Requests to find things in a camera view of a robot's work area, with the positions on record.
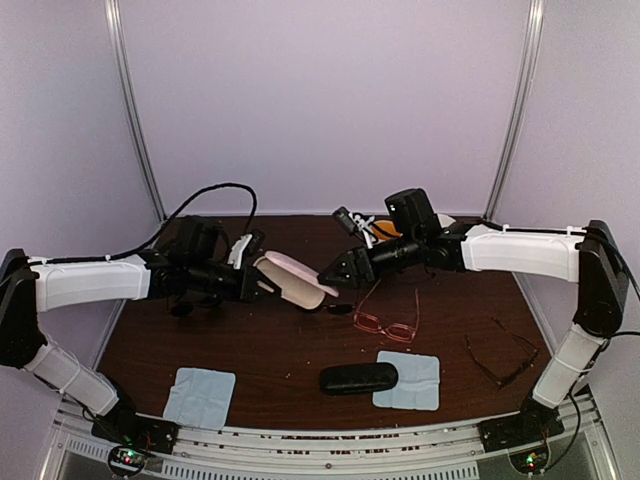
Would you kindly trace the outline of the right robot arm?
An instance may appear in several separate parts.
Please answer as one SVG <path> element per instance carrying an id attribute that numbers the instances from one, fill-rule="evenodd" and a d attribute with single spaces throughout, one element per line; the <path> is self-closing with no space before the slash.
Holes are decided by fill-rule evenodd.
<path id="1" fill-rule="evenodd" d="M 608 225 L 514 228 L 487 220 L 455 221 L 433 210 L 422 188 L 385 200 L 396 235 L 339 255 L 318 276 L 322 285 L 359 289 L 383 275 L 422 264 L 455 272 L 501 271 L 546 276 L 579 287 L 577 309 L 560 346 L 513 419 L 519 440 L 535 440 L 554 411 L 623 323 L 637 283 Z"/>

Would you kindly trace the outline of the pink glasses case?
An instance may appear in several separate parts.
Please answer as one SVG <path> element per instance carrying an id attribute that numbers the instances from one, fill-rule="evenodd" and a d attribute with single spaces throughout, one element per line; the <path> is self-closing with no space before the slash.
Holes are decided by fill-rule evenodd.
<path id="1" fill-rule="evenodd" d="M 318 308 L 326 296 L 339 297 L 336 288 L 319 283 L 318 272 L 283 253 L 266 251 L 253 266 L 280 289 L 281 299 L 303 310 Z"/>

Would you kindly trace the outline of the black glasses case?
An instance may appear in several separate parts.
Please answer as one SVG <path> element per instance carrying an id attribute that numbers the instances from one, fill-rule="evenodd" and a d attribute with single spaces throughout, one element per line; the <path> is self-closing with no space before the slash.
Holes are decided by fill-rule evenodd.
<path id="1" fill-rule="evenodd" d="M 330 396 L 359 395 L 394 388 L 398 370 L 388 362 L 331 366 L 319 374 L 319 388 Z"/>

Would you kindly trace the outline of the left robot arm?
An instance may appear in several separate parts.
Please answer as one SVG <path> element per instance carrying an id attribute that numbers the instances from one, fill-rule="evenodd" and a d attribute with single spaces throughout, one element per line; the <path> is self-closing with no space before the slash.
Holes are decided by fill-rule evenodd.
<path id="1" fill-rule="evenodd" d="M 189 293 L 212 304 L 252 303 L 280 290 L 250 262 L 261 241 L 253 230 L 230 242 L 218 222 L 186 217 L 164 241 L 119 255 L 47 259 L 13 249 L 1 266 L 1 364 L 70 396 L 121 443 L 133 444 L 144 433 L 133 401 L 44 332 L 41 316 Z"/>

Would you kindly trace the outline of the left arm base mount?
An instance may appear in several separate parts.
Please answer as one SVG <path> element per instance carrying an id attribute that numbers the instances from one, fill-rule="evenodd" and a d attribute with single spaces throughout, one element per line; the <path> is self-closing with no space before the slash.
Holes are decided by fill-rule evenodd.
<path id="1" fill-rule="evenodd" d="M 158 460 L 159 454 L 173 452 L 179 425 L 131 412 L 99 416 L 88 409 L 83 416 L 92 423 L 91 434 L 114 443 L 107 453 L 107 466 L 117 477 L 129 479 Z"/>

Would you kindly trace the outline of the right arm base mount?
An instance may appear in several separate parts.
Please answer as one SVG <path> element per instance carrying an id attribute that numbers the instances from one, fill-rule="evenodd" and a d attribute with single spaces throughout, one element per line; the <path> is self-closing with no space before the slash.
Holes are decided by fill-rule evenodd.
<path id="1" fill-rule="evenodd" d="M 552 464 L 549 440 L 565 432 L 557 408 L 535 404 L 518 413 L 481 421 L 478 425 L 485 453 L 506 451 L 520 474 L 543 474 Z"/>

